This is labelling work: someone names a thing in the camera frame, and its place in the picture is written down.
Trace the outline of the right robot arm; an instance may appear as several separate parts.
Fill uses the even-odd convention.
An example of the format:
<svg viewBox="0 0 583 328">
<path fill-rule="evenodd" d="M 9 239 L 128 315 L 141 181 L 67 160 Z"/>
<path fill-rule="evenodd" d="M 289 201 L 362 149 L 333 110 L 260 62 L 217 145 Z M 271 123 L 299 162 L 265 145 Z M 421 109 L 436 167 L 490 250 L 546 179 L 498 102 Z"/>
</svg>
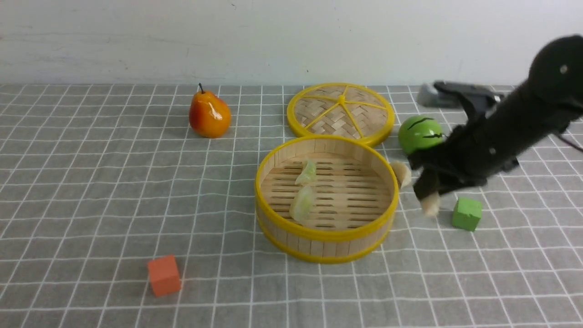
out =
<svg viewBox="0 0 583 328">
<path fill-rule="evenodd" d="M 582 116 L 583 40 L 564 36 L 535 56 L 527 79 L 504 95 L 469 83 L 435 81 L 418 100 L 425 107 L 462 108 L 465 124 L 444 141 L 408 156 L 418 200 L 480 187 L 488 178 L 510 172 L 518 156 L 549 135 L 560 137 Z"/>
</svg>

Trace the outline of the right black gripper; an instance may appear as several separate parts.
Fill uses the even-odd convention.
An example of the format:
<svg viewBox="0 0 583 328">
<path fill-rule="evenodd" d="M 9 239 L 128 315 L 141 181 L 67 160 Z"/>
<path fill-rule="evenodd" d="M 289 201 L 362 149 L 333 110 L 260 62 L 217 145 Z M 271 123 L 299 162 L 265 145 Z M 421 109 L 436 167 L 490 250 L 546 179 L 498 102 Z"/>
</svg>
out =
<svg viewBox="0 0 583 328">
<path fill-rule="evenodd" d="M 572 121 L 572 102 L 549 100 L 518 87 L 479 118 L 455 126 L 446 139 L 408 156 L 419 201 L 470 187 L 518 166 L 518 156 Z"/>
</svg>

